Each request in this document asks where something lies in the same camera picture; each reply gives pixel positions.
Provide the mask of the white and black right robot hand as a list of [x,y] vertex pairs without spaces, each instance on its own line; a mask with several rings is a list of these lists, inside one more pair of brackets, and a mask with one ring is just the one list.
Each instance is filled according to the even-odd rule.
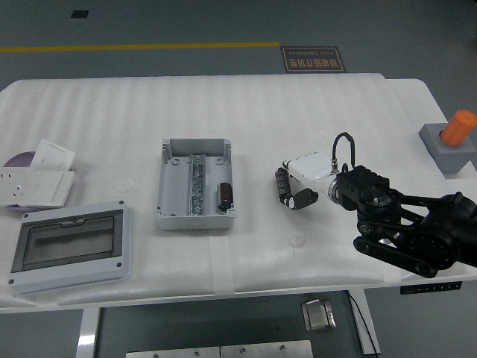
[[337,160],[318,152],[285,161],[274,174],[279,201],[291,210],[301,210],[316,203],[320,194],[332,198],[338,173]]

